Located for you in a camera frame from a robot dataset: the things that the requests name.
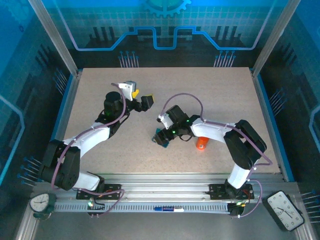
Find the orange cylinder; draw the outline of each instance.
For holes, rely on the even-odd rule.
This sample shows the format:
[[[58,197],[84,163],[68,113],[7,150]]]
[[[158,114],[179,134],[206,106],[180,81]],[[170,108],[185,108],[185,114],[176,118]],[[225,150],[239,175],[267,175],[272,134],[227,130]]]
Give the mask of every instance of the orange cylinder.
[[[207,143],[209,142],[210,138],[200,136],[198,137],[198,140],[196,141],[196,148],[199,150],[204,150],[207,146]]]

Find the marker pen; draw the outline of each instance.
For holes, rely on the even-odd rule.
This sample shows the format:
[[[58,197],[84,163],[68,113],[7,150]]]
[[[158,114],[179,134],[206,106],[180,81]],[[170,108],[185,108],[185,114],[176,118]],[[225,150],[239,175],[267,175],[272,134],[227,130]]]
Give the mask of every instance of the marker pen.
[[[154,210],[159,212],[177,212],[177,213],[182,213],[185,211],[182,206],[156,206]]]

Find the beige table surface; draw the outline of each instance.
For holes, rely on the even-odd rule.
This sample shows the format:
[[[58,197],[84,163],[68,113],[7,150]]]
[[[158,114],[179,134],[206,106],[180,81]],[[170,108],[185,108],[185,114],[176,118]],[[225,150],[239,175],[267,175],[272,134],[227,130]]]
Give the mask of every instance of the beige table surface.
[[[211,140],[204,151],[197,150],[197,138],[183,142],[176,138],[167,148],[151,141],[156,121],[166,100],[186,92],[203,103],[204,118],[223,123],[245,119],[267,144],[266,155],[275,164],[260,167],[258,173],[278,173],[275,153],[264,121],[255,87],[247,67],[170,68],[85,68],[83,70],[64,138],[76,136],[95,121],[104,108],[106,93],[117,91],[111,83],[135,81],[140,94],[154,95],[147,112],[132,111],[117,133],[81,159],[80,167],[93,173],[230,173],[234,162],[224,143]],[[189,117],[200,113],[200,105],[189,96],[178,96],[178,104]]]

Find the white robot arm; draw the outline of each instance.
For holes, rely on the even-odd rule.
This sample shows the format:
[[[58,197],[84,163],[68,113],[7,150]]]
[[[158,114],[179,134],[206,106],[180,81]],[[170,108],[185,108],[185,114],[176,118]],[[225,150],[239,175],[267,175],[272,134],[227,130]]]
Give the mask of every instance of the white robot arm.
[[[229,126],[241,129],[262,152],[267,149],[265,142],[245,120],[241,120],[238,123],[213,124],[210,121],[204,122],[199,115],[188,117],[177,105],[170,108],[163,115],[159,115],[157,120],[165,126],[154,136],[154,140],[159,145],[165,145],[175,137],[183,135],[206,137],[227,145],[235,162],[231,174],[225,181],[226,191],[228,191],[230,198],[234,198],[239,189],[244,186],[251,168],[261,155],[248,141],[242,141],[242,136]]]
[[[63,141],[49,142],[40,166],[39,178],[47,182],[54,179],[54,185],[64,190],[78,188],[98,193],[104,191],[102,177],[80,170],[82,156],[97,144],[111,138],[132,110],[145,112],[154,103],[152,95],[142,96],[141,102],[135,99],[139,90],[136,89],[136,83],[133,81],[119,83],[117,86],[123,93],[125,104],[118,92],[111,91],[105,96],[104,110],[89,129]]]

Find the purple cable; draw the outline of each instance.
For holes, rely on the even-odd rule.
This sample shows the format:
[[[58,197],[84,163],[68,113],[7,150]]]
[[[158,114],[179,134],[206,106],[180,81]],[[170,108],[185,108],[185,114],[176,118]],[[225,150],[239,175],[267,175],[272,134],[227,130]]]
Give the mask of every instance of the purple cable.
[[[262,199],[262,193],[263,193],[263,191],[262,191],[262,185],[261,185],[261,183],[260,183],[257,179],[251,179],[251,181],[255,181],[255,182],[257,182],[257,183],[259,184],[259,186],[260,186],[260,196],[259,196],[259,199],[258,199],[258,202],[256,203],[256,205],[255,205],[249,212],[247,212],[246,214],[237,217],[237,218],[239,218],[239,219],[248,216],[248,215],[251,214],[254,210],[256,210],[256,208],[258,207],[258,205],[260,204],[261,199]]]
[[[204,113],[204,105],[202,104],[202,102],[199,100],[199,98],[197,98],[196,96],[190,94],[190,93],[186,93],[186,92],[182,92],[182,93],[178,93],[178,94],[175,94],[173,95],[172,97],[170,97],[164,104],[164,107],[160,113],[160,115],[163,115],[164,112],[165,112],[165,109],[167,107],[167,104],[169,103],[169,101],[177,96],[180,96],[180,95],[187,95],[187,96],[191,96],[193,97],[194,99],[196,99],[200,106],[201,106],[201,112],[200,112],[200,119],[202,121],[204,121],[205,123],[208,123],[208,124],[213,124],[213,125],[218,125],[218,126],[222,126],[222,127],[226,127],[226,128],[230,128],[232,130],[235,130],[237,133],[239,133],[241,136],[243,136],[250,144],[251,146],[268,162],[268,163],[257,163],[255,164],[254,166],[270,166],[273,164],[273,162],[257,147],[257,145],[255,145],[255,143],[253,141],[251,141],[251,139],[245,135],[240,129],[234,127],[234,126],[231,126],[231,125],[227,125],[227,124],[223,124],[223,123],[220,123],[220,122],[215,122],[215,121],[207,121],[207,120],[204,120],[203,118],[203,113]]]
[[[116,194],[116,193],[122,193],[121,196],[119,197],[119,199],[105,212],[99,214],[99,216],[104,215],[109,213],[112,209],[115,208],[115,206],[121,201],[121,199],[124,197],[125,195],[125,190],[124,189],[118,189],[115,191],[108,191],[108,192],[103,192],[103,193],[98,193],[98,192],[94,192],[94,191],[89,191],[87,189],[82,189],[79,188],[80,191],[86,192],[88,194],[92,194],[92,195],[96,195],[96,196],[104,196],[104,195],[110,195],[110,194]]]
[[[101,126],[97,126],[97,127],[92,127],[92,128],[89,128],[81,133],[79,133],[66,147],[65,149],[63,150],[61,156],[59,157],[58,159],[58,162],[56,164],[56,167],[54,169],[54,173],[53,173],[53,176],[52,176],[52,180],[51,180],[51,187],[52,189],[56,189],[55,188],[55,181],[56,181],[56,177],[57,177],[57,174],[58,174],[58,171],[59,171],[59,167],[61,165],[61,162],[62,160],[64,159],[64,156],[66,155],[68,149],[71,147],[71,145],[75,142],[75,140],[77,140],[78,138],[80,138],[82,135],[90,132],[90,131],[93,131],[93,130],[96,130],[96,129],[100,129],[100,128],[104,128],[104,127],[107,127],[107,126],[110,126],[116,122],[118,122],[124,115],[125,115],[125,112],[126,112],[126,98],[125,98],[125,95],[124,93],[122,92],[121,88],[115,84],[115,83],[111,83],[112,86],[115,86],[118,88],[118,90],[120,91],[120,94],[121,94],[121,97],[122,97],[122,101],[123,101],[123,110],[122,110],[122,113],[121,115],[114,121],[112,122],[109,122],[109,123],[106,123],[106,124],[103,124]]]

